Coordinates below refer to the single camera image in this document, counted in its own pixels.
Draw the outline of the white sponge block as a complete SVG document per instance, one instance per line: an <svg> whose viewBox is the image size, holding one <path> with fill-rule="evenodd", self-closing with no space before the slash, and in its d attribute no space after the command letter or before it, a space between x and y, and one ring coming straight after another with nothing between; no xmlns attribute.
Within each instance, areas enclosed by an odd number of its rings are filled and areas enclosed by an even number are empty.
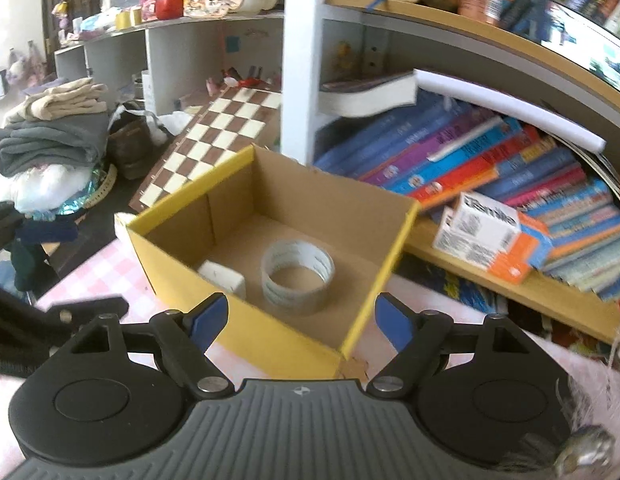
<svg viewBox="0 0 620 480"><path fill-rule="evenodd" d="M210 260L199 266L197 273L223 292L243 300L247 298L246 278L243 274Z"/></svg>

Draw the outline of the clear tape roll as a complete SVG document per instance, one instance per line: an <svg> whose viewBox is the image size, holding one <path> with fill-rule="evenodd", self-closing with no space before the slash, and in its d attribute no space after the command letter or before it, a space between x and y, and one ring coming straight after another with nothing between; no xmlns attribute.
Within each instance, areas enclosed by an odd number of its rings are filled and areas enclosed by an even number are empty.
<svg viewBox="0 0 620 480"><path fill-rule="evenodd" d="M308 315L323 307L336 266L328 252L306 240L279 240L261 259L267 302L287 314Z"/></svg>

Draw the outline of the pink checkered desk mat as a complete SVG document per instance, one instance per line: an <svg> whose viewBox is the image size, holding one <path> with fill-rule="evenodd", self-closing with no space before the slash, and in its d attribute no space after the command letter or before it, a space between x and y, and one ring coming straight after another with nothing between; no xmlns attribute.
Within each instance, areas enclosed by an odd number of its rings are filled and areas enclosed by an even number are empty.
<svg viewBox="0 0 620 480"><path fill-rule="evenodd" d="M234 385L187 313L98 315L19 377L12 477L620 479L620 373L573 377L505 316L415 312L412 342L367 384Z"/></svg>

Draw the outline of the yellow cardboard box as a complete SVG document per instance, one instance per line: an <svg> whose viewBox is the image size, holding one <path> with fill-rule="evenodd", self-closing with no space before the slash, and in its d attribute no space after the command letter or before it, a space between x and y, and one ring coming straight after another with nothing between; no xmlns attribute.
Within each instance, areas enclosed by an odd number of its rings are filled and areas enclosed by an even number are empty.
<svg viewBox="0 0 620 480"><path fill-rule="evenodd" d="M410 198L245 148L128 227L156 296L189 311L218 292L205 263L244 285L220 344L281 379L362 378L353 359L417 216Z"/></svg>

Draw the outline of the lower orange white toothbrush box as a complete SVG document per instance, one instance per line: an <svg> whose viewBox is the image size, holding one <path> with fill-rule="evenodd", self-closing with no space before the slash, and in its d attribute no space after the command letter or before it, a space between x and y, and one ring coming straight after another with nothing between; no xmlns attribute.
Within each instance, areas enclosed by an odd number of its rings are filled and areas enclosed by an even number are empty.
<svg viewBox="0 0 620 480"><path fill-rule="evenodd" d="M476 242L469 235L452 229L453 209L445 206L442 211L438 233L432 248L445 255L464 261L511 284L520 284L531 273L532 266L505 252L498 252Z"/></svg>

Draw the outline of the orange white toothbrush box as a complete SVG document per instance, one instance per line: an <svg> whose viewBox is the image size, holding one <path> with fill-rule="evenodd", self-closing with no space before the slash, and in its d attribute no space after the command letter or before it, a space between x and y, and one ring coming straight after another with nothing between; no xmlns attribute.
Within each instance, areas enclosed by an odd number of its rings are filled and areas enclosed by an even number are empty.
<svg viewBox="0 0 620 480"><path fill-rule="evenodd" d="M469 235L452 229L453 209L445 206L442 211L438 233L432 248L445 255L464 261L511 284L520 284L531 273L532 266L505 252L498 252L476 242Z"/></svg>
<svg viewBox="0 0 620 480"><path fill-rule="evenodd" d="M481 246L521 259L535 269L552 251L543 222L475 192L459 195L451 227Z"/></svg>

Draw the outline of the upper orange white toothbrush box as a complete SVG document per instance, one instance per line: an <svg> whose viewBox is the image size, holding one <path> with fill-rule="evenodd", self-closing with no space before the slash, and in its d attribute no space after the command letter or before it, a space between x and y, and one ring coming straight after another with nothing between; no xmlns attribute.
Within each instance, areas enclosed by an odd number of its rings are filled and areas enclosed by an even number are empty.
<svg viewBox="0 0 620 480"><path fill-rule="evenodd" d="M535 269L552 251L543 222L475 192L459 195L451 227L481 246L521 259Z"/></svg>

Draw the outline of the brown leather bag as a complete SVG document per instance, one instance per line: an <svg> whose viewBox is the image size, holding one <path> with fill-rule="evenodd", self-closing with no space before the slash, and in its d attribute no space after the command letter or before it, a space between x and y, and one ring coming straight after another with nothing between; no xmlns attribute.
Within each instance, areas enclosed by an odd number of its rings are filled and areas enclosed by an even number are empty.
<svg viewBox="0 0 620 480"><path fill-rule="evenodd" d="M109 128L107 156L126 180L142 179L153 168L168 134L153 116L124 110Z"/></svg>

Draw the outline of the brown white chessboard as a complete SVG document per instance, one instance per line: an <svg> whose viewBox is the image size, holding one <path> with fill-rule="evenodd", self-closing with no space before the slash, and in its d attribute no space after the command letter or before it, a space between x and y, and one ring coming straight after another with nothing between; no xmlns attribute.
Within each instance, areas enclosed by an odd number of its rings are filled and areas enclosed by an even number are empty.
<svg viewBox="0 0 620 480"><path fill-rule="evenodd" d="M259 88L227 88L202 108L170 143L133 195L142 212L206 174L247 146L273 146L281 131L282 95Z"/></svg>

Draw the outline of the folded grey towels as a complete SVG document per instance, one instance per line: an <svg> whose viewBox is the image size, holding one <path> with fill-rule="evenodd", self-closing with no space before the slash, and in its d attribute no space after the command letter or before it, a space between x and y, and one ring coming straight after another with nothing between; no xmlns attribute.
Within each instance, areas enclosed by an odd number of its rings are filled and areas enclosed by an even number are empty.
<svg viewBox="0 0 620 480"><path fill-rule="evenodd" d="M0 174L14 177L32 167L91 168L106 152L106 84L76 79L27 96L0 127Z"/></svg>

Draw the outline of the white open book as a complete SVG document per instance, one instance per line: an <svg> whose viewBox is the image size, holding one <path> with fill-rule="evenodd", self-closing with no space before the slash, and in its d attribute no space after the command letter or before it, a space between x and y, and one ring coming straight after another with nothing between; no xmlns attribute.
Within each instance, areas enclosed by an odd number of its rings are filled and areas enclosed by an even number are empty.
<svg viewBox="0 0 620 480"><path fill-rule="evenodd" d="M359 118L416 103L417 82L412 72L369 79L333 81L319 89L319 111Z"/></svg>

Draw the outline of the white foam roll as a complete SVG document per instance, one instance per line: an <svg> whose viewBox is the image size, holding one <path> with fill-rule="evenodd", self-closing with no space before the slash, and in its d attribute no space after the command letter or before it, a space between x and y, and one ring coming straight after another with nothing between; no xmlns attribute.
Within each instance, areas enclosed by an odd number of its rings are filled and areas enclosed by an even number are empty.
<svg viewBox="0 0 620 480"><path fill-rule="evenodd" d="M419 90L438 93L441 96L459 99L489 108L494 112L515 117L591 153L600 154L606 147L607 141L596 133L576 122L572 122L572 120L515 98L515 96L482 87L480 84L472 84L462 79L427 72L427 70L415 68L413 74Z"/></svg>

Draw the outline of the white wooden bookshelf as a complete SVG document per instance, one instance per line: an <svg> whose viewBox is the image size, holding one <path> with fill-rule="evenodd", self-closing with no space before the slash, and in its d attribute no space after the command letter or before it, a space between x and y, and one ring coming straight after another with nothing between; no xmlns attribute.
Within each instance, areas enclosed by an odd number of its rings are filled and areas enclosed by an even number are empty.
<svg viewBox="0 0 620 480"><path fill-rule="evenodd" d="M223 68L280 70L282 151L308 164L317 133L336 118L319 111L319 86L336 73L341 42L354 49L357 77L417 68L515 96L601 136L620 169L619 91L529 40L415 3L285 0L278 13L150 22L59 50L55 62L62 77L89 75L114 91L147 70L158 114Z"/></svg>

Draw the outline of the tablet screen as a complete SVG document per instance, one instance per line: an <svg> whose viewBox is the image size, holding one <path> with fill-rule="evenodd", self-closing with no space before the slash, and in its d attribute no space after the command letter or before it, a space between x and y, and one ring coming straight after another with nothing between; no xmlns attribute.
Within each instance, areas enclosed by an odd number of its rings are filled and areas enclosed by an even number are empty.
<svg viewBox="0 0 620 480"><path fill-rule="evenodd" d="M562 4L543 0L530 14L529 38L620 92L620 39Z"/></svg>

